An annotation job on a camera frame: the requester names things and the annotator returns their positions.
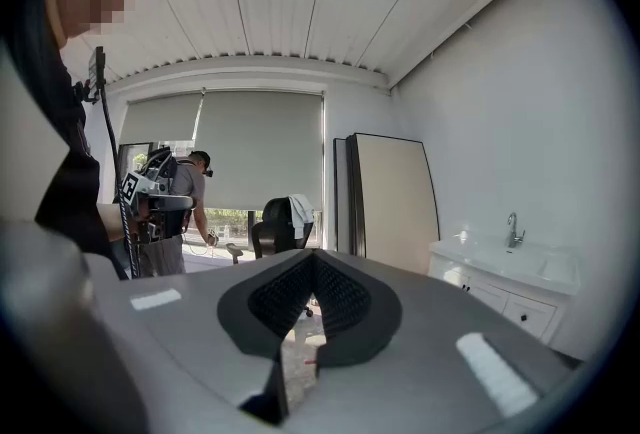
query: white sink vanity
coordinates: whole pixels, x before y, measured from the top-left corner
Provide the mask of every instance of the white sink vanity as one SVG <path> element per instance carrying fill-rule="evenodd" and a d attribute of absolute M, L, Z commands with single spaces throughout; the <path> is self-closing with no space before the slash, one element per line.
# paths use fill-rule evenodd
<path fill-rule="evenodd" d="M 465 231 L 430 244 L 429 276 L 465 290 L 543 343 L 578 292 L 576 258 L 555 248 Z"/>

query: white cabinet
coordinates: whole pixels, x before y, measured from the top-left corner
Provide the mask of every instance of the white cabinet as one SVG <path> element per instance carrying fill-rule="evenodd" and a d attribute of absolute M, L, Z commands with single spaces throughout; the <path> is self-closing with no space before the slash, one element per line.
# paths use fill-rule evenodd
<path fill-rule="evenodd" d="M 466 290 L 469 276 L 460 272 L 459 267 L 450 268 L 452 264 L 451 261 L 432 257 L 429 264 L 429 276 Z"/>
<path fill-rule="evenodd" d="M 487 306 L 491 306 L 498 313 L 502 313 L 504 307 L 509 300 L 509 292 L 500 290 L 495 286 L 491 286 L 478 278 L 471 278 L 469 280 L 467 292 L 473 295 L 476 299 L 479 299 Z"/>
<path fill-rule="evenodd" d="M 473 295 L 543 343 L 549 343 L 566 310 L 561 294 L 540 290 L 431 253 L 429 276 Z"/>
<path fill-rule="evenodd" d="M 551 323 L 555 311 L 555 306 L 510 294 L 503 315 L 536 338 L 540 338 Z"/>

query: black jacket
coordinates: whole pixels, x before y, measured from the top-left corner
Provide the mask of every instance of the black jacket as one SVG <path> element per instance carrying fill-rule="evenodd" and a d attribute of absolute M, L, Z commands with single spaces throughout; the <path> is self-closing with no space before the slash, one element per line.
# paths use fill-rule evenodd
<path fill-rule="evenodd" d="M 72 239 L 83 252 L 106 256 L 118 276 L 126 279 L 98 214 L 100 164 L 89 154 L 84 108 L 60 57 L 44 0 L 25 0 L 5 38 L 25 86 L 70 148 L 44 196 L 36 222 Z"/>

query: white wall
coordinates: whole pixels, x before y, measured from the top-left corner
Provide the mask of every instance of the white wall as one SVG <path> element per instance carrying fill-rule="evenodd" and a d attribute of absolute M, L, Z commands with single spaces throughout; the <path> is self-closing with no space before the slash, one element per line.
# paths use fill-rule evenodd
<path fill-rule="evenodd" d="M 334 84 L 325 90 L 325 247 L 335 248 L 333 139 L 355 132 L 401 137 L 391 96 L 357 84 Z"/>
<path fill-rule="evenodd" d="M 497 0 L 399 84 L 443 237 L 461 228 L 575 248 L 582 287 L 551 346 L 586 359 L 637 287 L 638 76 L 610 0 Z"/>

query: white countertop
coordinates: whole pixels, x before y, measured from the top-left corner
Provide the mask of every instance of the white countertop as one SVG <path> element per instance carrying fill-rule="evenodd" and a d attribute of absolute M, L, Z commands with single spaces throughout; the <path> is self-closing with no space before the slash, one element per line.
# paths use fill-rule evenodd
<path fill-rule="evenodd" d="M 484 272 L 561 294 L 580 288 L 578 262 L 570 252 L 526 241 L 510 249 L 504 240 L 478 234 L 460 234 L 433 242 L 429 250 Z"/>

